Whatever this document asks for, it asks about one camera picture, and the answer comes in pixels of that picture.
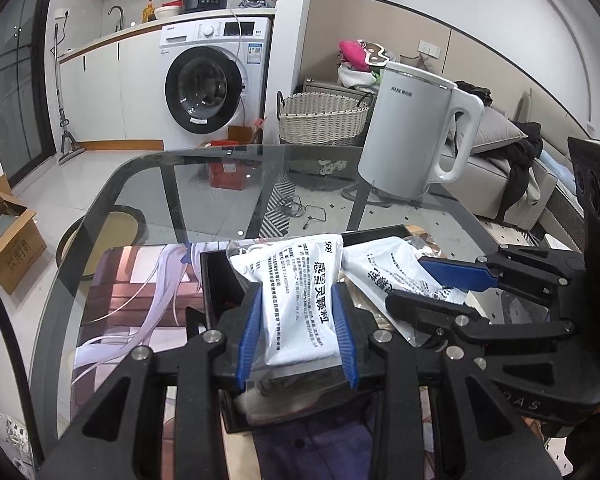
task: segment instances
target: basket handle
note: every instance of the basket handle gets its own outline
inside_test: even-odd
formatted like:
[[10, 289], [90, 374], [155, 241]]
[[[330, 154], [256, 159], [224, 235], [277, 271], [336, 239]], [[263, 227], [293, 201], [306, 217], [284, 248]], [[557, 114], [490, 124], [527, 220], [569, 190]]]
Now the basket handle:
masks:
[[367, 92], [366, 94], [364, 94], [361, 98], [360, 101], [358, 101], [358, 104], [356, 105], [358, 108], [360, 108], [360, 105], [362, 104], [362, 101], [364, 101], [367, 97], [373, 97], [374, 94], [373, 92]]
[[278, 117], [278, 120], [280, 120], [280, 108], [285, 105], [285, 99], [282, 97], [282, 92], [280, 90], [278, 90], [277, 101], [278, 106], [276, 110], [276, 116]]

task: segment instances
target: mop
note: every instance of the mop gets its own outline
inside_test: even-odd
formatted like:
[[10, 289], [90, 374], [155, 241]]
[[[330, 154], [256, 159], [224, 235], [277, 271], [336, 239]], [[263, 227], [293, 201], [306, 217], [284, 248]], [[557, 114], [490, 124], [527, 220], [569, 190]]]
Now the mop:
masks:
[[[62, 128], [62, 139], [60, 140], [60, 151], [61, 157], [58, 159], [58, 164], [62, 166], [64, 163], [69, 162], [75, 156], [80, 155], [84, 148], [78, 146], [74, 136], [67, 129], [69, 125], [69, 119], [64, 114], [64, 105], [62, 103], [62, 84], [60, 81], [60, 71], [58, 64], [58, 24], [56, 23], [56, 29], [54, 31], [54, 70], [56, 72], [56, 95], [58, 96], [58, 111], [60, 112], [60, 127]], [[64, 151], [64, 145], [68, 142], [69, 150]]]

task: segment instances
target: electric kettle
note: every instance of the electric kettle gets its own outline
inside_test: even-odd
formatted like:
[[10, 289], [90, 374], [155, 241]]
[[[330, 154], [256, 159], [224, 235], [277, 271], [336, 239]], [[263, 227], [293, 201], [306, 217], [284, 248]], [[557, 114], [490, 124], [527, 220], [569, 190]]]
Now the electric kettle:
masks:
[[[376, 189], [407, 199], [423, 196], [430, 184], [454, 181], [469, 158], [483, 110], [480, 99], [452, 81], [388, 62], [358, 173]], [[458, 112], [462, 143], [447, 172], [440, 168], [440, 156]]]

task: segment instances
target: striped fabric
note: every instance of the striped fabric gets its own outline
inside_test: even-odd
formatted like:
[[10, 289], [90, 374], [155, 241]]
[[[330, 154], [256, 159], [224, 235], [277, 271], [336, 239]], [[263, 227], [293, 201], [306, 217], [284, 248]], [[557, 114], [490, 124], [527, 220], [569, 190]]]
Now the striped fabric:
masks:
[[288, 234], [289, 217], [277, 211], [276, 208], [281, 203], [292, 200], [295, 194], [296, 184], [291, 182], [286, 174], [281, 174], [271, 191], [269, 203], [260, 226], [260, 238], [276, 238]]

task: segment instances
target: blue gripper pad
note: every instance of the blue gripper pad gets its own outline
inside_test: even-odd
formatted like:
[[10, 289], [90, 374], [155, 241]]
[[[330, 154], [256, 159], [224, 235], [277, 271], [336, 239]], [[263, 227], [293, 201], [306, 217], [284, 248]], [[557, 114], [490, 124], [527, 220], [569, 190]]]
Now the blue gripper pad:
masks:
[[331, 312], [333, 314], [333, 324], [338, 337], [338, 346], [340, 348], [340, 358], [342, 359], [342, 370], [344, 376], [349, 381], [349, 386], [356, 388], [358, 386], [358, 356], [356, 345], [347, 322], [347, 316], [344, 313], [344, 306], [338, 294], [336, 286], [331, 287]]
[[424, 270], [442, 286], [475, 292], [484, 292], [488, 288], [498, 287], [498, 279], [491, 276], [489, 269], [483, 264], [468, 264], [438, 258], [421, 258], [419, 262]]
[[247, 318], [247, 323], [242, 332], [240, 346], [238, 346], [238, 364], [235, 371], [235, 380], [238, 387], [244, 390], [244, 383], [251, 374], [251, 365], [256, 353], [256, 346], [260, 338], [260, 327], [262, 326], [262, 286], [253, 298], [251, 311]]

